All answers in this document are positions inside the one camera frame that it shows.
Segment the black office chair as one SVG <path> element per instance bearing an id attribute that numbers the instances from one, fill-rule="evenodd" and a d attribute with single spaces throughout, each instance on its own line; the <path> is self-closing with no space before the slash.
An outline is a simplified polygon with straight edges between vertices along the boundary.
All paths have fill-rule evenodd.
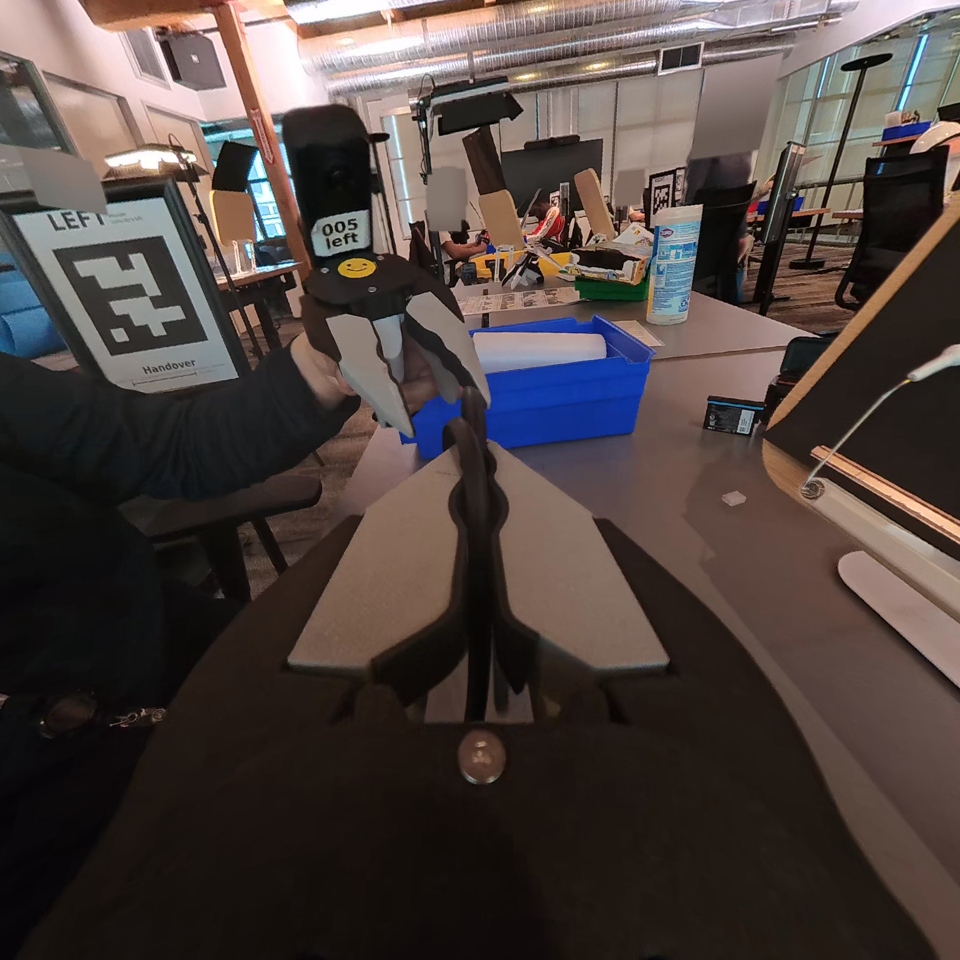
<path id="1" fill-rule="evenodd" d="M 940 217 L 949 156 L 941 145 L 866 161 L 860 235 L 836 306 L 858 311 Z"/>

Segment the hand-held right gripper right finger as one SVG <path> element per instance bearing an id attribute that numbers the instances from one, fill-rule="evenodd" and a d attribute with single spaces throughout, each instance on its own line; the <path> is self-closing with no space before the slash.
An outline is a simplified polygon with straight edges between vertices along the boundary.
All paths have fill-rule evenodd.
<path id="1" fill-rule="evenodd" d="M 506 655 L 522 686 L 569 698 L 587 686 L 666 672 L 669 654 L 594 515 L 491 441 L 505 511 L 502 568 Z"/>

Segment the yellow plastic bin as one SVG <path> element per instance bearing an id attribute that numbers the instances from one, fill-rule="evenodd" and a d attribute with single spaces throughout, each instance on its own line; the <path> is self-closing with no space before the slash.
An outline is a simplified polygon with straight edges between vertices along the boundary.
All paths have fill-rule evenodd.
<path id="1" fill-rule="evenodd" d="M 540 257 L 537 261 L 537 268 L 540 273 L 547 278 L 558 277 L 558 275 L 567 268 L 572 253 L 570 251 L 557 251 L 549 257 Z M 497 264 L 500 264 L 501 274 L 507 272 L 507 255 L 484 254 L 471 258 L 470 262 L 476 265 L 476 274 L 480 282 L 490 282 L 494 278 L 494 271 Z"/>

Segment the black studio light panel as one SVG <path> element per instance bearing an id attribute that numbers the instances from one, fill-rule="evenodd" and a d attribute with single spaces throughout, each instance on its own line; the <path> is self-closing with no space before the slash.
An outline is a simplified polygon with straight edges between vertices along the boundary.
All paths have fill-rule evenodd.
<path id="1" fill-rule="evenodd" d="M 445 137 L 513 121 L 523 106 L 509 78 L 502 76 L 441 85 L 430 95 L 429 112 L 437 118 L 439 135 Z"/>

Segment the wooden side table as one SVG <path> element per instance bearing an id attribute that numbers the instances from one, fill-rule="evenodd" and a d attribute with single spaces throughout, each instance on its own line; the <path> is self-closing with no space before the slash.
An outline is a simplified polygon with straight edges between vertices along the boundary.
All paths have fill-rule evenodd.
<path id="1" fill-rule="evenodd" d="M 282 333 L 300 318 L 303 294 L 292 261 L 235 273 L 230 282 L 218 279 L 223 306 L 246 352 L 259 358 L 282 346 Z"/>

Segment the person's left forearm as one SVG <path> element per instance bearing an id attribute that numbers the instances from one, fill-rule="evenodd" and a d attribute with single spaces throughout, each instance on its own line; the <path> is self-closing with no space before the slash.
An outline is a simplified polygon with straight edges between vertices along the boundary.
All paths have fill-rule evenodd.
<path id="1" fill-rule="evenodd" d="M 2 512 L 70 497 L 204 500 L 292 470 L 358 411 L 297 337 L 252 373 L 192 397 L 124 390 L 2 355 Z"/>

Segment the person's dark clothed body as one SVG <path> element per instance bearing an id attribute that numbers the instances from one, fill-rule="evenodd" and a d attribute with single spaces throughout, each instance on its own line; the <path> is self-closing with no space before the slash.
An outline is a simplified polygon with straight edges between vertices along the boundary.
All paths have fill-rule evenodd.
<path id="1" fill-rule="evenodd" d="M 114 506 L 70 496 L 2 511 L 2 958 L 75 877 L 153 729 L 48 740 L 42 709 L 80 691 L 119 710 L 168 707 L 240 609 L 164 577 Z"/>

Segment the framed marker sign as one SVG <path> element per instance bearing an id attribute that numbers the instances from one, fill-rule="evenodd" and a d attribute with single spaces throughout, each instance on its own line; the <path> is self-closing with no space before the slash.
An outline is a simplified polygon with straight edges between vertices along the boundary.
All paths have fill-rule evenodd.
<path id="1" fill-rule="evenodd" d="M 194 393 L 251 365 L 173 179 L 103 185 L 105 211 L 2 195 L 2 239 L 82 371 L 145 394 Z"/>

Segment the black wall screen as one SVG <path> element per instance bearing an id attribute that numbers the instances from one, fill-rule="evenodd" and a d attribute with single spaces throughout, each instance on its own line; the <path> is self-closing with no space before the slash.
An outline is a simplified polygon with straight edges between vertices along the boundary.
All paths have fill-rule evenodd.
<path id="1" fill-rule="evenodd" d="M 601 138 L 578 142 L 555 143 L 540 141 L 539 146 L 527 150 L 508 150 L 500 155 L 506 187 L 513 199 L 518 214 L 524 213 L 539 189 L 539 198 L 547 199 L 560 189 L 560 184 L 570 185 L 571 210 L 584 210 L 574 178 L 577 174 L 592 169 L 602 173 L 603 140 Z"/>

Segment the black floor lamp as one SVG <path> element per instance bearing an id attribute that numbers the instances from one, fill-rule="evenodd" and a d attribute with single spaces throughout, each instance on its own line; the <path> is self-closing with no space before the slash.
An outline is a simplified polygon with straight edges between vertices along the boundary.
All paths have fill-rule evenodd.
<path id="1" fill-rule="evenodd" d="M 847 139 L 853 125 L 855 113 L 858 106 L 858 101 L 863 89 L 865 82 L 866 74 L 869 70 L 882 66 L 888 63 L 892 59 L 891 53 L 882 53 L 882 54 L 869 54 L 860 56 L 856 59 L 852 59 L 847 63 L 842 64 L 841 70 L 846 73 L 852 73 L 856 76 L 856 83 L 853 88 L 853 92 L 850 97 L 848 108 L 846 111 L 846 118 L 844 126 L 838 140 L 837 148 L 835 150 L 833 163 L 831 165 L 829 175 L 827 177 L 822 196 L 823 209 L 828 210 L 830 208 L 830 198 L 834 191 L 834 184 L 836 183 L 838 170 L 842 161 L 843 153 L 846 147 Z M 817 246 L 819 234 L 821 233 L 824 213 L 817 214 L 816 220 L 812 226 L 812 232 L 810 234 L 810 239 L 806 253 L 802 257 L 795 258 L 791 260 L 788 264 L 789 269 L 793 271 L 817 271 L 823 269 L 825 265 L 825 259 L 814 256 L 814 250 Z"/>

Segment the lit studio softbox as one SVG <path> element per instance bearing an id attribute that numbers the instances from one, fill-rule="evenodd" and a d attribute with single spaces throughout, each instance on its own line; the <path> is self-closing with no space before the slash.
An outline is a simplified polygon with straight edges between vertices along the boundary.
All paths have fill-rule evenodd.
<path id="1" fill-rule="evenodd" d="M 167 177 L 182 183 L 198 183 L 209 172 L 196 154 L 178 143 L 151 143 L 107 155 L 104 182 L 140 177 Z"/>

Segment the tan padded panel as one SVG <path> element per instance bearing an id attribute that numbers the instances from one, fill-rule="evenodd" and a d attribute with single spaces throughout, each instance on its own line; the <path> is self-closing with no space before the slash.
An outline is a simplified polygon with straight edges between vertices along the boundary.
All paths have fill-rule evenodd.
<path id="1" fill-rule="evenodd" d="M 607 242 L 613 241 L 617 231 L 594 169 L 587 168 L 575 174 L 574 184 L 581 204 L 577 209 L 583 210 L 592 235 Z"/>
<path id="2" fill-rule="evenodd" d="M 507 189 L 479 196 L 479 210 L 489 242 L 497 247 L 522 251 L 525 246 L 520 218 L 513 197 Z"/>

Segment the dark wooden chair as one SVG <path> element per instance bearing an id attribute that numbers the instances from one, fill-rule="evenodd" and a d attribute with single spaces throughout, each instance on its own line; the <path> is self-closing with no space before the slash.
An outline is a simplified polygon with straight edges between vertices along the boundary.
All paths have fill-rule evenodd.
<path id="1" fill-rule="evenodd" d="M 270 525 L 270 518 L 315 506 L 321 499 L 320 479 L 293 473 L 271 477 L 234 493 L 203 500 L 139 496 L 119 507 L 120 513 L 155 544 L 195 538 L 224 597 L 251 602 L 239 528 L 250 524 L 276 573 L 288 562 Z"/>

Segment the silver ventilation duct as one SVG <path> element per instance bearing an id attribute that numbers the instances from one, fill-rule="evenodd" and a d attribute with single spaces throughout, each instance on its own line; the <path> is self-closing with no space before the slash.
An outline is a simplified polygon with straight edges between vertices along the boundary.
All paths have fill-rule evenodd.
<path id="1" fill-rule="evenodd" d="M 639 13 L 627 2 L 562 8 L 539 3 L 521 10 L 500 7 L 481 14 L 450 14 L 369 28 L 350 36 L 317 36 L 298 42 L 307 73 L 333 77 L 363 71 L 421 68 L 448 76 L 492 73 L 528 63 L 550 63 L 599 53 L 641 52 L 684 42 L 763 39 L 800 30 L 786 6 L 724 7 L 667 20 Z"/>

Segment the blue plastic bin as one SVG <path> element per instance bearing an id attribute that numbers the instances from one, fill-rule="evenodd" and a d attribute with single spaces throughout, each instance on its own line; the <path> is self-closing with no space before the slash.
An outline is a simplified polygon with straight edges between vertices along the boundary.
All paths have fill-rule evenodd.
<path id="1" fill-rule="evenodd" d="M 594 333 L 606 358 L 486 373 L 486 436 L 504 449 L 630 434 L 634 431 L 654 347 L 593 316 L 554 318 L 480 330 Z"/>

